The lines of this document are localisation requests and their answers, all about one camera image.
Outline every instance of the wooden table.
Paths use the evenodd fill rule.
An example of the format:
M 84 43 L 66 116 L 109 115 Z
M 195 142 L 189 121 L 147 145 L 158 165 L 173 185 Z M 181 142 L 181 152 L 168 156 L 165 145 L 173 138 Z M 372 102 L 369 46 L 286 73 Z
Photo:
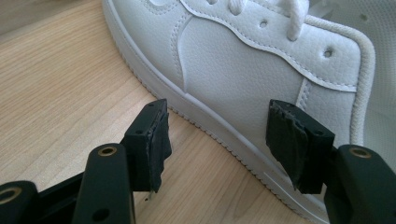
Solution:
M 100 1 L 4 8 L 17 2 L 0 11 L 0 183 L 43 190 L 118 143 L 155 98 L 119 55 Z M 173 155 L 159 193 L 134 194 L 138 223 L 308 223 L 203 131 L 172 111 L 169 123 Z

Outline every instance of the shoelace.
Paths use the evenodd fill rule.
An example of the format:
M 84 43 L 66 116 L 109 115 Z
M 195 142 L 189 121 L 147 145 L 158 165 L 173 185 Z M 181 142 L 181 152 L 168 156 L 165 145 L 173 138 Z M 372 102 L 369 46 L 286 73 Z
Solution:
M 218 0 L 207 0 L 210 4 L 215 4 Z M 236 16 L 245 8 L 248 0 L 230 0 L 229 9 Z M 287 37 L 291 41 L 297 40 L 303 28 L 304 20 L 308 14 L 309 0 L 268 0 L 274 5 L 285 5 L 290 13 L 290 28 Z

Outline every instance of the metal rivet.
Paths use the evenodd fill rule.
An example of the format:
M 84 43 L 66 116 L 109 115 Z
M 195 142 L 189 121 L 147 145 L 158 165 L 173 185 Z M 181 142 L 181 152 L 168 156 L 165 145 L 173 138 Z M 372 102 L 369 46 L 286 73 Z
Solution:
M 352 155 L 354 155 L 356 157 L 363 158 L 363 159 L 370 159 L 372 157 L 370 152 L 368 152 L 367 150 L 365 150 L 363 148 L 359 148 L 359 147 L 352 147 L 349 149 L 349 152 L 352 153 Z
M 0 204 L 9 203 L 22 193 L 20 187 L 11 187 L 0 191 Z
M 99 150 L 98 154 L 99 156 L 111 156 L 114 155 L 117 152 L 117 149 L 115 147 L 104 147 Z

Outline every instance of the shoe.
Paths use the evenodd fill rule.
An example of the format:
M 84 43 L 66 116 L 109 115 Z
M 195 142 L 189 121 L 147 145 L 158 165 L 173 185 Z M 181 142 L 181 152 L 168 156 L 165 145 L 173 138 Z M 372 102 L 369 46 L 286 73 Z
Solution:
M 295 191 L 265 145 L 268 105 L 296 104 L 336 133 L 336 147 L 363 145 L 375 52 L 363 33 L 291 2 L 103 0 L 103 8 L 120 53 L 155 96 L 290 208 L 328 223 L 322 196 Z

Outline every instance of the rubber sole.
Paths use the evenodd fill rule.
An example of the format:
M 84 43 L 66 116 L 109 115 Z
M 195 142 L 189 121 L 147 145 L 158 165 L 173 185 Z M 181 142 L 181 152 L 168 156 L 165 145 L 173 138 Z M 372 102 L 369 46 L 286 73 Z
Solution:
M 111 0 L 103 0 L 103 8 L 120 54 L 148 91 L 157 98 L 166 98 L 169 108 L 221 143 L 294 212 L 315 223 L 328 223 L 320 200 L 294 191 L 289 178 L 276 164 L 222 117 L 170 82 L 145 58 L 123 27 Z

